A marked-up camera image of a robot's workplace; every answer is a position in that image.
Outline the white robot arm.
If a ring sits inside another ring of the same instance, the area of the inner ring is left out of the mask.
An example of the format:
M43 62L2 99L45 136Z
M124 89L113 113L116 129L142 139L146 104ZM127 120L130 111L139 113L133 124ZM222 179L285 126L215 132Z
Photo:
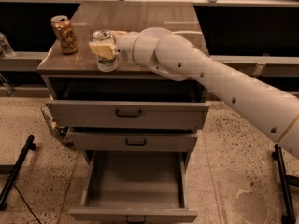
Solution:
M285 91L206 56L193 43L164 28L104 31L89 43L93 54L140 65L174 80L191 78L299 158L299 100Z

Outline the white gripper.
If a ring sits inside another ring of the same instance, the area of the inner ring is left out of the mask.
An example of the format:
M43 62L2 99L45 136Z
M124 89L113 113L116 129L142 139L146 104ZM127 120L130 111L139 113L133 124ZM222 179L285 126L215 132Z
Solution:
M148 32L129 32L111 30L113 40L93 41L89 43L91 52L95 55L112 60L119 55L119 60L130 65L151 67L159 62L155 55L155 49L161 36Z

